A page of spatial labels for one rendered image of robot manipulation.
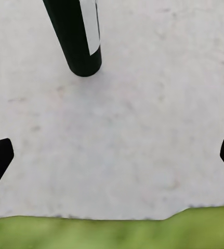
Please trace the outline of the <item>insectifuge atomizer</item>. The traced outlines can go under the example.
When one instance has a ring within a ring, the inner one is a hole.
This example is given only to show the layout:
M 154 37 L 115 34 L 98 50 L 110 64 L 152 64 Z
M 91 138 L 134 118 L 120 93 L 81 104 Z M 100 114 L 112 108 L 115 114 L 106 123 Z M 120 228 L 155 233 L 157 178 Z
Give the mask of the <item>insectifuge atomizer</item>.
M 101 66 L 97 0 L 43 0 L 54 31 L 75 75 L 87 77 Z

